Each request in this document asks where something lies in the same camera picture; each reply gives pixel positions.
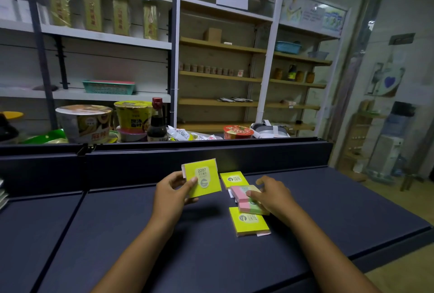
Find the green plastic basket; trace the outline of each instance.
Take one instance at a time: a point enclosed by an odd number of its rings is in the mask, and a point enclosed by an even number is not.
[[[133,94],[135,84],[133,82],[121,83],[116,81],[83,81],[86,93],[99,94]]]

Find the person's right hand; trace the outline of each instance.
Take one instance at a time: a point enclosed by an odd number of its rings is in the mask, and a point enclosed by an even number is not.
[[[248,190],[246,195],[261,203],[281,221],[285,221],[285,214],[290,211],[292,206],[296,205],[290,190],[285,187],[282,181],[276,181],[266,175],[258,179],[256,184],[264,184],[264,188],[261,189],[262,192]]]

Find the table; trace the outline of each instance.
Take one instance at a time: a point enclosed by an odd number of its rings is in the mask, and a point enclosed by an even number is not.
[[[29,293],[81,194],[9,202],[0,211],[0,291]]]
[[[290,188],[345,255],[356,264],[364,260],[363,271],[381,265],[372,262],[379,251],[386,256],[379,263],[384,263],[409,252],[407,239],[422,233],[433,239],[429,223],[331,168],[269,176]],[[250,183],[258,177],[246,176]],[[146,225],[154,191],[141,187],[87,194],[38,292],[90,291]],[[314,291],[309,266],[291,231],[270,216],[271,235],[238,238],[228,211],[232,206],[226,191],[188,205],[145,291],[288,292],[301,286]]]

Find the red bottle cap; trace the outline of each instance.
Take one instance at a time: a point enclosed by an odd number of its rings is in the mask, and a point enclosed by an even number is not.
[[[152,107],[156,110],[159,110],[163,107],[163,99],[154,97],[152,98]]]

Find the floor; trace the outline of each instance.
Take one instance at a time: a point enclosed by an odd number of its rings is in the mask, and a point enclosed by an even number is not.
[[[362,183],[434,225],[434,183],[414,181],[409,191],[400,184]],[[434,288],[434,244],[406,255],[366,274],[383,293],[426,293]]]

